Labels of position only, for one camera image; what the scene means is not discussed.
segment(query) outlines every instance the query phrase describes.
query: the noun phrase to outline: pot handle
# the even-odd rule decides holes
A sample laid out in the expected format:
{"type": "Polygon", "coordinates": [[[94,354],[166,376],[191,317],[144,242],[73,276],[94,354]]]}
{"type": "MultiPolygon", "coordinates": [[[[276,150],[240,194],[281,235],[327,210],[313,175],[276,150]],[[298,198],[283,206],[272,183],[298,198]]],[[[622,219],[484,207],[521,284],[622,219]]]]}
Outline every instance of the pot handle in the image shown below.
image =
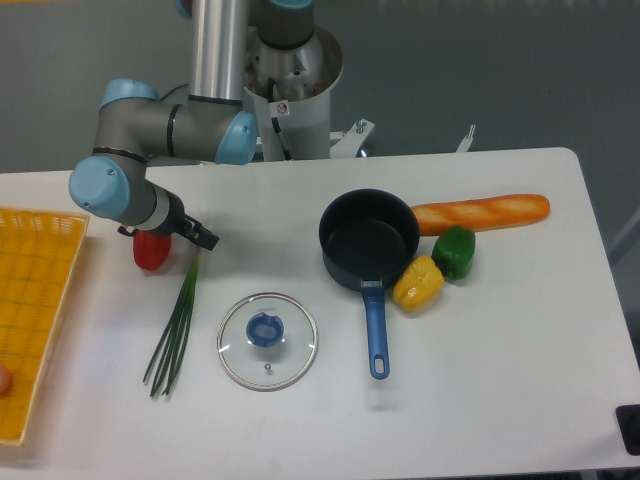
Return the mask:
{"type": "Polygon", "coordinates": [[[384,314],[384,288],[380,281],[363,281],[361,292],[367,314],[369,370],[373,378],[384,380],[389,376],[389,347],[387,345],[387,321],[384,314]]]}

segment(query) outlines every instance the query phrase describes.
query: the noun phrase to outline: metal pole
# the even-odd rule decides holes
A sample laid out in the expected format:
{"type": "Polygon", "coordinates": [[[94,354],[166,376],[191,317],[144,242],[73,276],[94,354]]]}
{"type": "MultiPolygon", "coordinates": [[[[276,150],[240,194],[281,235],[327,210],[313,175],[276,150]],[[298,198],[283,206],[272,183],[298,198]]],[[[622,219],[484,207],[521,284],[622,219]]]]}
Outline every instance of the metal pole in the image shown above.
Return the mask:
{"type": "Polygon", "coordinates": [[[249,21],[247,0],[194,0],[189,94],[241,101],[249,21]]]}

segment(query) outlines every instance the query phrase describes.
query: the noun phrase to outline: white table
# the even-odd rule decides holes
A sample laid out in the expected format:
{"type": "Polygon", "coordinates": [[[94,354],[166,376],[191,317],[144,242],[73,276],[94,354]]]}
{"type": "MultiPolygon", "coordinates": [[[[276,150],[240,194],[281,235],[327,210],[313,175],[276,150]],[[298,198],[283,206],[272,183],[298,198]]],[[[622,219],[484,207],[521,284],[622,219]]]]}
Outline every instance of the white table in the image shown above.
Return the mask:
{"type": "MultiPolygon", "coordinates": [[[[0,176],[0,204],[77,208],[68,172],[0,176]]],[[[131,240],[92,217],[27,444],[0,478],[386,479],[640,465],[614,410],[640,378],[578,159],[565,149],[246,167],[151,169],[221,241],[199,279],[170,399],[142,374],[187,264],[148,275],[131,240]],[[354,188],[409,204],[531,192],[542,223],[478,234],[474,267],[420,315],[387,305],[391,376],[368,372],[359,294],[322,264],[317,226],[354,188]],[[277,291],[314,314],[315,363],[257,393],[219,365],[218,326],[241,298],[277,291]]],[[[429,254],[433,238],[419,253],[429,254]]]]}

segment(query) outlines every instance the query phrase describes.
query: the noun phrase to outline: yellow plastic basket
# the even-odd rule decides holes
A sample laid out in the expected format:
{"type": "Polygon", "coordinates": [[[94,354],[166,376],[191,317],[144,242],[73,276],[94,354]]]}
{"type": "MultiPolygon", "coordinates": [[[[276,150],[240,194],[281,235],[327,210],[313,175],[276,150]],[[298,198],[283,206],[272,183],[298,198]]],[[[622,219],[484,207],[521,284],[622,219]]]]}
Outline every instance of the yellow plastic basket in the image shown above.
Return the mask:
{"type": "Polygon", "coordinates": [[[21,445],[89,217],[0,207],[0,444],[21,445]]]}

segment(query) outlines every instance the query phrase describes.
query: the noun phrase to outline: baguette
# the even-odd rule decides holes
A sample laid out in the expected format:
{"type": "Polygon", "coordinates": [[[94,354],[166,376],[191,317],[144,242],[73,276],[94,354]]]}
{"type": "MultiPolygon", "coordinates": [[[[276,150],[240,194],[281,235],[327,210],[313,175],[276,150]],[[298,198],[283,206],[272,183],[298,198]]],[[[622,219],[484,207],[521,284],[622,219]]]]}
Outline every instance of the baguette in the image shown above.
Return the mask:
{"type": "Polygon", "coordinates": [[[501,197],[429,203],[412,207],[420,235],[442,235],[454,225],[481,232],[518,227],[539,222],[549,216],[549,200],[542,195],[514,194],[501,197]]]}

